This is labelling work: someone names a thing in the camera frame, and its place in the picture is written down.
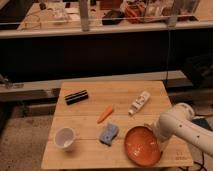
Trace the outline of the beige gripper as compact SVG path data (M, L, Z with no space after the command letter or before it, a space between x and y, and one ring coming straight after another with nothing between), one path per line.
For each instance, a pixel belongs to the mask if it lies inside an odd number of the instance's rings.
M146 124L146 127L153 133L157 140L160 140L160 134L156 122L153 122L152 124Z

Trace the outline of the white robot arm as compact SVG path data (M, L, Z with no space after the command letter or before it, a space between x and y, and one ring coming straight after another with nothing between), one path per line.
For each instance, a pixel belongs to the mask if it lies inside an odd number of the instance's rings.
M146 124L146 127L154 134L161 152L175 135L213 157L213 131L194 124L194 116L195 112L190 105L177 103L161 113L157 120Z

